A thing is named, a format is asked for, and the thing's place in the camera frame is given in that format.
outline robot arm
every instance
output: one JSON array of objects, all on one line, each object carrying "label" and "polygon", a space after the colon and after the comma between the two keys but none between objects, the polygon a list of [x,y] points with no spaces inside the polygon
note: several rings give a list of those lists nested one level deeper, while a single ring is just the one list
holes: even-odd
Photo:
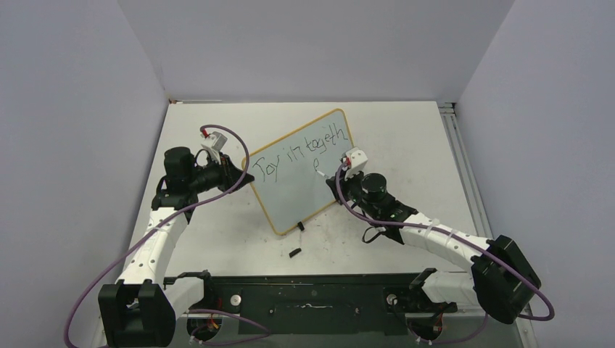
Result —
[{"label": "robot arm", "polygon": [[[228,155],[221,152],[226,137],[204,132],[203,149],[207,164],[199,166],[186,147],[165,153],[166,175],[160,179],[152,201],[146,234],[158,223],[198,202],[197,194],[218,188],[229,190],[240,178]],[[252,182],[246,174],[236,190]],[[99,292],[99,308],[107,344],[110,347],[166,347],[175,332],[176,319],[203,299],[209,273],[180,278],[163,291],[165,271],[180,235],[194,209],[170,220],[139,247],[115,284]]]},{"label": "robot arm", "polygon": [[[340,176],[339,181],[343,197],[338,195],[336,179],[326,180],[336,200],[340,204],[342,200],[354,202],[371,218],[366,220],[397,224],[371,223],[379,229],[380,234],[400,244],[425,249],[465,270],[461,273],[430,272],[420,284],[414,284],[415,288],[419,287],[434,303],[476,304],[502,323],[514,322],[534,295],[533,291],[491,259],[461,243],[459,239],[494,254],[540,288],[540,279],[515,242],[506,236],[491,240],[455,231],[441,225],[437,219],[431,219],[399,202],[387,192],[387,180],[383,175],[364,174],[363,168],[367,160],[367,156],[359,148],[344,154],[344,175]],[[402,223],[426,227],[401,226]],[[442,229],[449,234],[433,231],[433,228]]]}]

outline black metal base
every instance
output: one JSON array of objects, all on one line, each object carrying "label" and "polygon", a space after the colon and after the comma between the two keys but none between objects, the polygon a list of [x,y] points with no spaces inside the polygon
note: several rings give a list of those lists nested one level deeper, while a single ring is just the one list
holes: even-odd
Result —
[{"label": "black metal base", "polygon": [[[418,273],[212,277],[208,287],[214,297],[192,308],[220,308],[240,313],[269,328],[273,334],[379,331],[385,336],[408,335],[407,328],[387,304],[387,296],[399,297],[396,308],[399,316],[402,312],[437,312],[441,305],[430,302],[422,291],[408,290],[408,285],[417,276]],[[241,297],[237,306],[231,304],[233,295]],[[454,311],[455,306],[447,310]],[[239,334],[260,333],[250,325],[239,325]]]}]

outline cable tie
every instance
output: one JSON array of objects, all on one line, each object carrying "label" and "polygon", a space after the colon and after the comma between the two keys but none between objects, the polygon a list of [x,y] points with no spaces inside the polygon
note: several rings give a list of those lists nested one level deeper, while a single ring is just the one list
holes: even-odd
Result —
[{"label": "cable tie", "polygon": [[154,227],[150,228],[149,230],[147,230],[147,233],[151,232],[152,230],[159,230],[161,232],[169,233],[169,230],[167,230],[165,228],[162,228],[162,227],[157,227],[157,226],[154,226]]},{"label": "cable tie", "polygon": [[427,238],[427,236],[432,232],[432,228],[435,226],[438,226],[439,224],[440,224],[440,220],[433,219],[432,224],[429,225],[429,227],[425,230],[425,238]]},{"label": "cable tie", "polygon": [[446,247],[446,248],[445,248],[445,249],[446,249],[446,254],[448,255],[448,257],[449,257],[449,259],[450,259],[450,260],[452,260],[452,259],[453,259],[453,257],[452,257],[452,256],[451,256],[451,254],[450,254],[450,253],[451,253],[451,250],[450,250],[450,248],[448,247],[448,243],[450,242],[450,239],[453,237],[453,234],[457,234],[457,232],[459,232],[459,231],[457,231],[457,230],[451,230],[451,231],[450,231],[450,233],[448,234],[448,236],[446,236],[446,241],[444,242],[444,245],[445,245],[445,247]]}]

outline white wall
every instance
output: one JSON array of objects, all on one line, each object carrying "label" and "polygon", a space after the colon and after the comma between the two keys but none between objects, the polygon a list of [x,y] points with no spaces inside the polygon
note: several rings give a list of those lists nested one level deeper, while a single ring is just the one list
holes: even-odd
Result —
[{"label": "white wall", "polygon": [[541,347],[615,347],[614,15],[610,0],[516,0],[457,107],[493,231],[556,307],[534,323]]},{"label": "white wall", "polygon": [[[117,2],[0,4],[0,345],[63,346],[127,247],[166,104]],[[80,347],[96,317],[93,295]]]},{"label": "white wall", "polygon": [[513,0],[120,0],[175,99],[457,101]]}]

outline table surface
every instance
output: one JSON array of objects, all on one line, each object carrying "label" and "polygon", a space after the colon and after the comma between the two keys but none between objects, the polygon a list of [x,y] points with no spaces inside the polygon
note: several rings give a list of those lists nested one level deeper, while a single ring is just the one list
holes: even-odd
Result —
[{"label": "table surface", "polygon": [[[431,101],[267,104],[171,104],[147,181],[131,245],[144,234],[163,155],[175,146],[201,149],[199,127],[224,125],[252,152],[305,123],[341,108],[367,154],[366,172],[387,178],[389,193],[442,223],[476,235],[437,105]],[[228,135],[223,151],[240,165],[244,152]],[[201,200],[219,194],[212,190]],[[180,237],[166,275],[209,270],[217,276],[415,273],[460,270],[422,249],[385,237],[360,241],[368,227],[335,204],[286,236],[276,236],[249,186],[197,208]],[[302,248],[297,256],[288,253]]]}]

